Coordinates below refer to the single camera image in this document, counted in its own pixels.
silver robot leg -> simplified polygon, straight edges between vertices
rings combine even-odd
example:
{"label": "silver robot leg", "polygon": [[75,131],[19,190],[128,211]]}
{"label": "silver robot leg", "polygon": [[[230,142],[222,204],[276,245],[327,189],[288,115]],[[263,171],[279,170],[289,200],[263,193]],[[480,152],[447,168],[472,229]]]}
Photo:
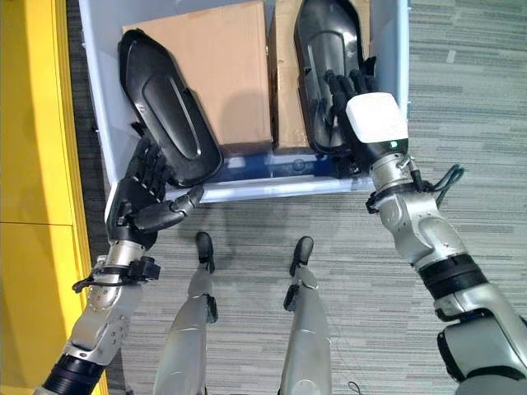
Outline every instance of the silver robot leg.
{"label": "silver robot leg", "polygon": [[217,321],[212,297],[212,241],[207,233],[196,235],[199,266],[183,304],[168,333],[157,369],[155,395],[205,395],[207,324]]}
{"label": "silver robot leg", "polygon": [[293,281],[284,308],[295,312],[282,372],[280,395],[331,395],[329,330],[315,276],[307,268],[313,239],[303,237],[295,248]]}

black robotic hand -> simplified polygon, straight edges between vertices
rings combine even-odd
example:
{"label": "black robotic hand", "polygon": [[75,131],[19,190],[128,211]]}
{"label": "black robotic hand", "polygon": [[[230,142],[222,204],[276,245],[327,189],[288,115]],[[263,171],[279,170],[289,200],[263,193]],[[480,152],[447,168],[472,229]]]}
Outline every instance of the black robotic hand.
{"label": "black robotic hand", "polygon": [[110,242],[128,240],[149,249],[157,231],[180,223],[198,205],[203,187],[197,186],[174,201],[163,202],[172,176],[157,144],[143,137],[117,185],[106,232]]}

cable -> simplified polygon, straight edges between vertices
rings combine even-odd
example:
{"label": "cable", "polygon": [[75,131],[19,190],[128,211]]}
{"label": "cable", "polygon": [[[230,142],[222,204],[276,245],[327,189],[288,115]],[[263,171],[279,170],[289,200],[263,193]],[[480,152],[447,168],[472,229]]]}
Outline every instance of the cable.
{"label": "cable", "polygon": [[[436,204],[437,208],[440,208],[441,204],[443,203],[443,200],[445,199],[445,195],[448,193],[449,189],[452,188],[452,186],[463,177],[463,174],[463,167],[461,167],[460,165],[453,165],[446,172],[443,178],[439,180],[437,184],[432,184],[428,181],[422,181],[422,191],[429,193],[439,192],[439,196],[436,198]],[[415,174],[412,174],[412,177],[414,179],[414,182],[416,179],[420,182],[421,174],[419,170],[416,170]]]}
{"label": "cable", "polygon": [[348,381],[347,387],[351,389],[353,393],[356,393],[357,395],[362,395],[361,388],[354,381]]}

yellow wall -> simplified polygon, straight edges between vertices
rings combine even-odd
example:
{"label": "yellow wall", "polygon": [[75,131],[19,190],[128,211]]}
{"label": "yellow wall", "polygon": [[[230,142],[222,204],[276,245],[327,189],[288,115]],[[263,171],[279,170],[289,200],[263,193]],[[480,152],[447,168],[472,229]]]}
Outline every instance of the yellow wall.
{"label": "yellow wall", "polygon": [[[0,393],[45,380],[90,270],[73,124],[65,0],[2,0]],[[105,379],[96,393],[107,393]]]}

black cable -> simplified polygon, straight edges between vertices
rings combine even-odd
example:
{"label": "black cable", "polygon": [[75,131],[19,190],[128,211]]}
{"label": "black cable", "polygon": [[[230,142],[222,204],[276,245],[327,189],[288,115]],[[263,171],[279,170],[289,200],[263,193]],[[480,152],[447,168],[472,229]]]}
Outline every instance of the black cable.
{"label": "black cable", "polygon": [[460,165],[453,165],[437,184],[432,184],[428,181],[422,181],[421,172],[419,170],[414,170],[412,172],[412,179],[418,192],[439,192],[439,196],[436,198],[436,205],[437,208],[440,208],[449,189],[452,188],[452,186],[463,177],[463,174],[463,167]]}
{"label": "black cable", "polygon": [[351,389],[353,393],[356,393],[357,395],[362,395],[361,388],[354,381],[348,381],[347,387]]}
{"label": "black cable", "polygon": [[446,172],[442,179],[435,185],[432,185],[428,181],[423,181],[422,190],[423,192],[436,193],[439,192],[439,196],[436,198],[437,208],[441,207],[443,200],[445,199],[446,194],[449,189],[456,184],[464,174],[464,168],[460,165],[453,165]]}

